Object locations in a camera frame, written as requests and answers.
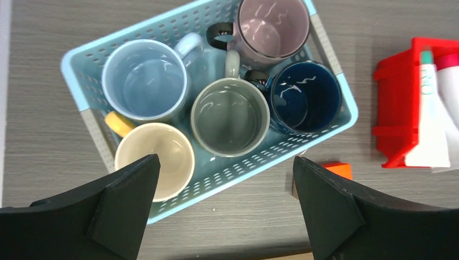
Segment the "grey-green mug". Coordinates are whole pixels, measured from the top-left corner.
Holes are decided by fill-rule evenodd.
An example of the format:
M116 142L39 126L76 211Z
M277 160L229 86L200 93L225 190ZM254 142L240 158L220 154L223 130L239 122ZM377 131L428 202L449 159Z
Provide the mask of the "grey-green mug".
M226 53L225 76L205 87L190 115L197 143L219 157L240 157L261 144L270 126L270 109L261 91L239 78L240 55Z

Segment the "dark blue mug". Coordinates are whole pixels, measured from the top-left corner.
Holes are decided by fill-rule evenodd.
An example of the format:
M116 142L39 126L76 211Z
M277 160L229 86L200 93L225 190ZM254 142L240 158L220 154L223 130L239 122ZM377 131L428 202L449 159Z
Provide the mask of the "dark blue mug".
M244 80L256 86L270 109L270 128L281 134L311 134L330 126L342 105L331 70L316 61L286 65L275 76L249 70Z

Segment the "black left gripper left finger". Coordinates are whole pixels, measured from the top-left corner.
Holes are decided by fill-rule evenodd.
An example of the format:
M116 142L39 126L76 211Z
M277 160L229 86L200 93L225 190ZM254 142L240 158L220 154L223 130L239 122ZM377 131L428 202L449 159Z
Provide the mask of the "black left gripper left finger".
M136 259L159 171L151 154L27 207L1 208L1 259Z

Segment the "light blue mug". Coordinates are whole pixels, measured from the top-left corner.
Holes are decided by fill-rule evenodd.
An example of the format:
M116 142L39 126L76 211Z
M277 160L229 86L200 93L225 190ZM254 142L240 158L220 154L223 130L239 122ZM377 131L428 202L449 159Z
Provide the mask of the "light blue mug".
M175 47L133 40L118 47L101 74L108 103L137 122L166 122L185 111L192 80L188 67L204 52L202 37L186 34Z

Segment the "light blue perforated basket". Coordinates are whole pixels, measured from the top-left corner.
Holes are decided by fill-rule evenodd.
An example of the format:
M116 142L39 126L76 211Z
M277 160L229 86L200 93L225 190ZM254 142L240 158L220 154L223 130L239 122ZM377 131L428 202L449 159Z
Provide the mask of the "light blue perforated basket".
M214 48L219 23L264 34L301 11L284 1L194 1L67 52L61 72L109 172L158 152L155 223L353 126L358 109L312 1L302 47L253 68Z

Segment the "orange block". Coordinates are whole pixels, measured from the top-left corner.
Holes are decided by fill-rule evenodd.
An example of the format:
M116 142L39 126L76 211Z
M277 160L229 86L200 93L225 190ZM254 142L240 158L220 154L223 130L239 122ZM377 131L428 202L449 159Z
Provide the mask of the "orange block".
M353 180L351 165L348 163L338 162L338 161L327 162L327 163L322 164L322 166L325 169L335 173L336 175L339 175L349 180Z

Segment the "red plastic bin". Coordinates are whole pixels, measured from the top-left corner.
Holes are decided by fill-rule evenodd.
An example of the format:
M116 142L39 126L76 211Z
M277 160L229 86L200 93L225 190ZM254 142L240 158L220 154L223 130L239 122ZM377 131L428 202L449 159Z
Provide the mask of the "red plastic bin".
M383 168L405 168L405 156L419 140L421 52L433 57L458 54L458 40L414 37L409 49L378 62L377 123L372 128L376 149L386 156Z

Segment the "small wooden cube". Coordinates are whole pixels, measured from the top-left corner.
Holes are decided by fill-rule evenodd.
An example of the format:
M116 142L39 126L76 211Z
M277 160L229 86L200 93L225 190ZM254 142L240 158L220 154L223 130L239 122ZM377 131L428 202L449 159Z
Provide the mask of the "small wooden cube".
M297 200L299 199L295 180L292 180L292 196Z

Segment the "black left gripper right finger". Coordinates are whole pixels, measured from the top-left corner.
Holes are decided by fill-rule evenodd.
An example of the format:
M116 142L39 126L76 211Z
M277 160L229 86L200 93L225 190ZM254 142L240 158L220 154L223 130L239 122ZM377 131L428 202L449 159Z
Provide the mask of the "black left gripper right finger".
M397 198L296 157L315 259L458 259L458 209Z

